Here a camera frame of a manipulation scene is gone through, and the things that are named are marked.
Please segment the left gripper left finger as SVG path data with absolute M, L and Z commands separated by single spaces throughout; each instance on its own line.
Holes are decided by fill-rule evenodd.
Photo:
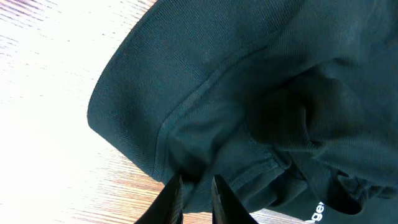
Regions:
M 182 224 L 183 193 L 181 175 L 174 175 L 135 224 Z

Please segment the black t-shirt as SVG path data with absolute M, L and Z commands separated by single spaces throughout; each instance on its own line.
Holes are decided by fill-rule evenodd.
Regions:
M 210 212 L 397 222 L 397 1 L 158 1 L 103 70 L 88 125 Z

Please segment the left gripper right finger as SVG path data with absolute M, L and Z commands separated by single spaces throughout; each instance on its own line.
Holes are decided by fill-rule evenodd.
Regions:
M 213 177 L 211 197 L 212 224 L 258 224 L 220 175 Z

